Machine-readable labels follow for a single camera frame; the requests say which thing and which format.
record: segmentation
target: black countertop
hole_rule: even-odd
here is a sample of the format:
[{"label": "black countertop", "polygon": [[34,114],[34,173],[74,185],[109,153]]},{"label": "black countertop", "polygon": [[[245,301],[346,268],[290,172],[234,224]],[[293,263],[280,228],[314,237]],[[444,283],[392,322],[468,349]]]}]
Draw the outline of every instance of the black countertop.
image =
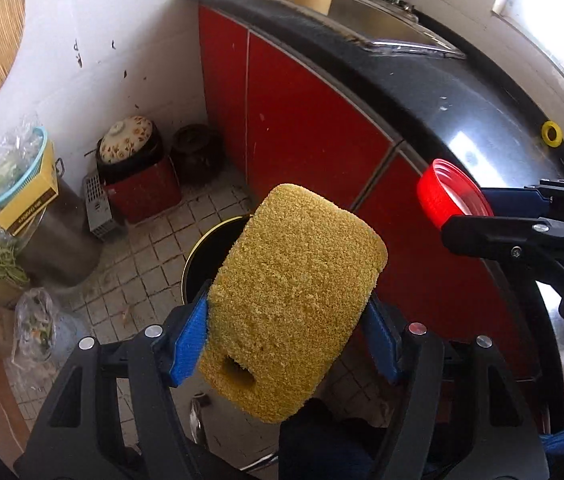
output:
[{"label": "black countertop", "polygon": [[464,167],[482,187],[564,178],[523,107],[467,60],[380,55],[275,0],[198,0],[289,46],[383,117],[427,162]]}]

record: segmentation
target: cabinet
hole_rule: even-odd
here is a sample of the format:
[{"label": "cabinet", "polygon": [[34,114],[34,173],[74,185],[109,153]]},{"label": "cabinet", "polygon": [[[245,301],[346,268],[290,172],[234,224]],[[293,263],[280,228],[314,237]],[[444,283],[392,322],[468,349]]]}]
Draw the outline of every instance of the cabinet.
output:
[{"label": "cabinet", "polygon": [[247,99],[248,183],[259,198],[291,183],[348,209],[391,146],[347,99],[254,34]]},{"label": "cabinet", "polygon": [[455,256],[442,245],[440,232],[419,206],[418,180],[419,174],[398,155],[357,212],[389,250],[378,295],[444,338],[490,336],[515,377],[529,377],[532,352],[523,348],[498,287],[481,261]]},{"label": "cabinet", "polygon": [[199,6],[200,50],[206,112],[224,139],[230,160],[246,173],[246,66],[249,32]]}]

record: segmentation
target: stainless steel sink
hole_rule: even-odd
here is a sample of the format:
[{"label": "stainless steel sink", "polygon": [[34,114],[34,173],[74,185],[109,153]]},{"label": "stainless steel sink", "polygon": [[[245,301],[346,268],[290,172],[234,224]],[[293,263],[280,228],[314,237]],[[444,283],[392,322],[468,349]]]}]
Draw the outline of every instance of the stainless steel sink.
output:
[{"label": "stainless steel sink", "polygon": [[277,1],[311,16],[369,50],[383,54],[465,57],[451,43],[422,27],[414,14],[383,0],[333,0],[328,16],[288,0]]}]

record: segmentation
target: black bucket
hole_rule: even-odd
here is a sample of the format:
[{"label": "black bucket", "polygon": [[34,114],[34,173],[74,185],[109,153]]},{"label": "black bucket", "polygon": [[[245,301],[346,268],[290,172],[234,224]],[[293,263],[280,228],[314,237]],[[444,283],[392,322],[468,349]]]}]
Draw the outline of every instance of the black bucket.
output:
[{"label": "black bucket", "polygon": [[236,216],[217,224],[193,247],[182,276],[182,300],[192,301],[206,280],[214,280],[231,247],[251,215]]}]

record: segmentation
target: blue gripper pad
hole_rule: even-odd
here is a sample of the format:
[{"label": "blue gripper pad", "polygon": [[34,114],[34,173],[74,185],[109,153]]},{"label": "blue gripper pad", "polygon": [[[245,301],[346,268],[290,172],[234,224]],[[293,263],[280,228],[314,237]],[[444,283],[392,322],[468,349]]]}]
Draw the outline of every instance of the blue gripper pad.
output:
[{"label": "blue gripper pad", "polygon": [[179,386],[195,371],[195,365],[206,344],[208,302],[205,292],[197,301],[179,337],[175,341],[171,380]]},{"label": "blue gripper pad", "polygon": [[398,345],[380,315],[379,308],[383,305],[378,303],[377,297],[372,295],[362,313],[362,330],[377,371],[389,383],[395,384],[401,375],[398,367]]},{"label": "blue gripper pad", "polygon": [[482,193],[495,216],[540,218],[549,214],[551,203],[537,189],[483,187]]}]

